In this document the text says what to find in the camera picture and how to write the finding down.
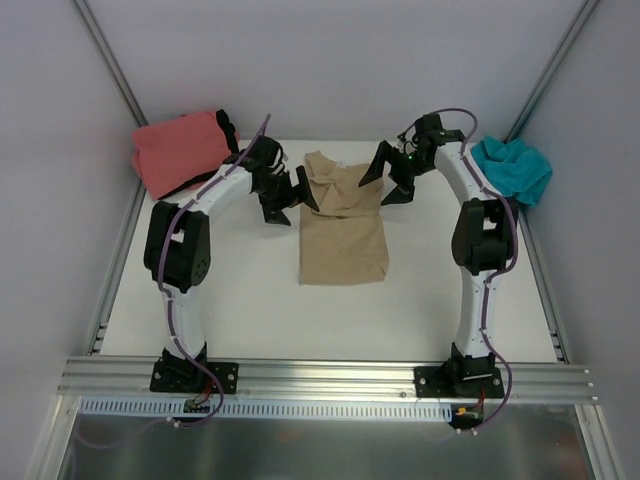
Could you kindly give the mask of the beige t shirt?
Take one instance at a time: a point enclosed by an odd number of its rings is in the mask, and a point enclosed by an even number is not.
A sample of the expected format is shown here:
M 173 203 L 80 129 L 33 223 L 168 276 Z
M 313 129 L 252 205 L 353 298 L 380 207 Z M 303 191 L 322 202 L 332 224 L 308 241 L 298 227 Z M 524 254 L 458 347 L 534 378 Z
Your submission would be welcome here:
M 366 164 L 341 165 L 320 151 L 304 157 L 317 210 L 300 208 L 299 281 L 313 286 L 381 282 L 390 258 L 380 214 L 384 183 L 365 186 Z

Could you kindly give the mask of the teal t shirt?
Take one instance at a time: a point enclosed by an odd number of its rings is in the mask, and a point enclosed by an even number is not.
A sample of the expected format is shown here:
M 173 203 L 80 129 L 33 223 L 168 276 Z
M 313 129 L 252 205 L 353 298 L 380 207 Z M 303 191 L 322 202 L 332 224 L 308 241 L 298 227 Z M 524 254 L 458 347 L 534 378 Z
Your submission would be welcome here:
M 522 139 L 504 143 L 486 136 L 472 147 L 471 154 L 503 197 L 513 197 L 527 207 L 539 204 L 553 175 L 546 157 Z

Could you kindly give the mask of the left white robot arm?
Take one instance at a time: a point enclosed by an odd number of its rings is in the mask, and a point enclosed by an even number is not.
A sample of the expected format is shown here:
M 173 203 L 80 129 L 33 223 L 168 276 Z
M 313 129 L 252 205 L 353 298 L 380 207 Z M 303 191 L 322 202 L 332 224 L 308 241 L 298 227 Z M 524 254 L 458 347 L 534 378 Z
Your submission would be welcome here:
M 199 287 L 211 267 L 212 224 L 251 194 L 271 225 L 289 225 L 286 210 L 300 204 L 318 208 L 304 168 L 288 171 L 282 145 L 264 135 L 227 157 L 191 197 L 154 205 L 143 264 L 163 298 L 168 334 L 154 365 L 151 391 L 199 393 L 218 381 L 207 365 Z

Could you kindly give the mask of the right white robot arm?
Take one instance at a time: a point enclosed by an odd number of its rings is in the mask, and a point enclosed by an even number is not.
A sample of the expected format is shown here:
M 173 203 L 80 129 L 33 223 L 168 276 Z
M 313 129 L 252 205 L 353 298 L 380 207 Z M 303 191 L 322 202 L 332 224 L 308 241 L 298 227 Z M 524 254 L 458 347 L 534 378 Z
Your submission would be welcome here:
M 492 320 L 499 281 L 518 257 L 518 206 L 490 184 L 472 161 L 468 136 L 445 128 L 441 115 L 415 120 L 396 146 L 380 142 L 359 184 L 389 176 L 395 186 L 382 202 L 396 205 L 413 200 L 417 177 L 438 171 L 445 178 L 460 205 L 451 240 L 462 279 L 460 323 L 449 358 L 415 368 L 416 395 L 502 399 L 507 385 L 498 367 L 506 361 L 493 345 Z

